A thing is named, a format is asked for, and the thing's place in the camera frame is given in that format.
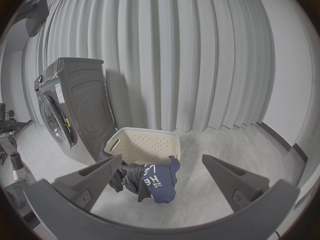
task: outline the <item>sticker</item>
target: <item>sticker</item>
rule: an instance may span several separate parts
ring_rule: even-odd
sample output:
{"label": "sticker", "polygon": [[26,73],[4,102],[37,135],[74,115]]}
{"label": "sticker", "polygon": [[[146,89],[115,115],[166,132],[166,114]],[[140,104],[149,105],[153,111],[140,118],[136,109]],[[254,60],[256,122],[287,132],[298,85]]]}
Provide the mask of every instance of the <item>sticker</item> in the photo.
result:
{"label": "sticker", "polygon": [[13,178],[16,181],[18,179],[18,175],[17,172],[15,170],[13,170]]}
{"label": "sticker", "polygon": [[68,124],[69,127],[71,127],[68,118],[66,118],[66,123]]}
{"label": "sticker", "polygon": [[59,103],[60,104],[61,103],[65,103],[64,102],[64,98],[63,98],[63,94],[62,94],[61,84],[60,83],[56,83],[55,87],[56,87],[56,93],[57,93],[57,96],[58,96]]}

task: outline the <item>vent grille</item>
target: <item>vent grille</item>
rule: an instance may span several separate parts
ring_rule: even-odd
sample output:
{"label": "vent grille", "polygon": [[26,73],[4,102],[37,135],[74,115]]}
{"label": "vent grille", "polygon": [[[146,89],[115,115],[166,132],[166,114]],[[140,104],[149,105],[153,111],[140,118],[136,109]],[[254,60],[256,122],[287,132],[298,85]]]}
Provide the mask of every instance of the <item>vent grille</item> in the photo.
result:
{"label": "vent grille", "polygon": [[20,209],[22,207],[25,207],[27,205],[27,199],[23,193],[23,187],[22,186],[14,186],[13,189],[16,191],[17,193],[17,197],[20,203]]}

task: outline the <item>white lettering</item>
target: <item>white lettering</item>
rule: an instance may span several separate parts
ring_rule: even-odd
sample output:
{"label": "white lettering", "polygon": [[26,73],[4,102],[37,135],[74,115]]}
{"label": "white lettering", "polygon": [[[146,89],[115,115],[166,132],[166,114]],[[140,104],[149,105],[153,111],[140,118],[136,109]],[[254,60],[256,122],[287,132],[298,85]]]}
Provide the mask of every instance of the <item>white lettering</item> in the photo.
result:
{"label": "white lettering", "polygon": [[156,181],[159,182],[156,175],[153,175],[153,177],[154,177],[154,178],[149,177],[149,178],[153,181],[153,183],[155,183]]}
{"label": "white lettering", "polygon": [[144,182],[146,183],[146,185],[147,185],[147,186],[151,185],[150,180],[149,180],[149,179],[147,179],[147,178],[144,180]]}
{"label": "white lettering", "polygon": [[149,170],[150,170],[150,168],[146,168],[146,170],[144,171],[143,176],[146,176]]}
{"label": "white lettering", "polygon": [[152,164],[152,165],[150,165],[150,169],[152,166],[153,166],[153,173],[155,174],[156,173],[156,166],[154,164]]}
{"label": "white lettering", "polygon": [[155,188],[162,186],[161,182],[159,182],[159,183],[153,183],[152,185],[154,185]]}

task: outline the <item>washing machine door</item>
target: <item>washing machine door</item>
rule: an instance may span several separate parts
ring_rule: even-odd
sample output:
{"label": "washing machine door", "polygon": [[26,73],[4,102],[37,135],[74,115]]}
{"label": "washing machine door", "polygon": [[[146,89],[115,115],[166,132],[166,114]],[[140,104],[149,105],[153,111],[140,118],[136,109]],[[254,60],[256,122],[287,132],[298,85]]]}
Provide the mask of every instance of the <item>washing machine door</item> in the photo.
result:
{"label": "washing machine door", "polygon": [[38,95],[38,104],[42,120],[48,132],[58,143],[62,151],[69,151],[72,142],[62,113],[46,93],[40,93]]}

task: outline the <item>basket handle hole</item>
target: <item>basket handle hole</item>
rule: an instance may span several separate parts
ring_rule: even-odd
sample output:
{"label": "basket handle hole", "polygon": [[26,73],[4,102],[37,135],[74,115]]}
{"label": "basket handle hole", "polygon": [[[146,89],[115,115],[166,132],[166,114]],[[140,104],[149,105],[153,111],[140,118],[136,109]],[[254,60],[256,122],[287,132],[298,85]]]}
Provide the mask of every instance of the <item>basket handle hole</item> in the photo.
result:
{"label": "basket handle hole", "polygon": [[120,139],[118,138],[118,139],[114,142],[114,144],[111,146],[110,152],[119,144],[119,142],[120,142]]}

